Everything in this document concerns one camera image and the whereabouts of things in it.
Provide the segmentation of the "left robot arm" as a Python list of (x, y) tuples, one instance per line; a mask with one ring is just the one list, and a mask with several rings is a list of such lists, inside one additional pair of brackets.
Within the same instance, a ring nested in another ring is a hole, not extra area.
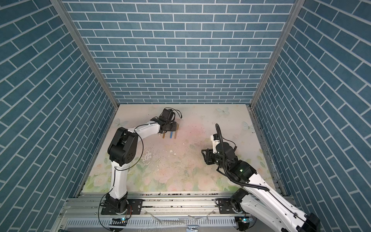
[(136, 156), (138, 143), (141, 143), (143, 148), (144, 139), (149, 136), (176, 132), (176, 116), (183, 118), (181, 111), (165, 107), (159, 116), (153, 117), (145, 124), (130, 129), (117, 129), (107, 150), (112, 167), (111, 187), (104, 195), (102, 204), (107, 210), (117, 215), (130, 210), (127, 177), (128, 171), (137, 164), (132, 164), (132, 161)]

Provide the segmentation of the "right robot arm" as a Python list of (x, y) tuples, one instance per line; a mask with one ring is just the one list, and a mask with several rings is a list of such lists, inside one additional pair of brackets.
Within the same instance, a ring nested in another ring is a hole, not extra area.
[(249, 213), (275, 232), (319, 232), (321, 222), (314, 213), (304, 213), (287, 201), (261, 177), (249, 163), (238, 159), (237, 147), (224, 139), (220, 126), (211, 136), (212, 149), (202, 150), (207, 165), (217, 165), (217, 172), (240, 186), (231, 196), (233, 210)]

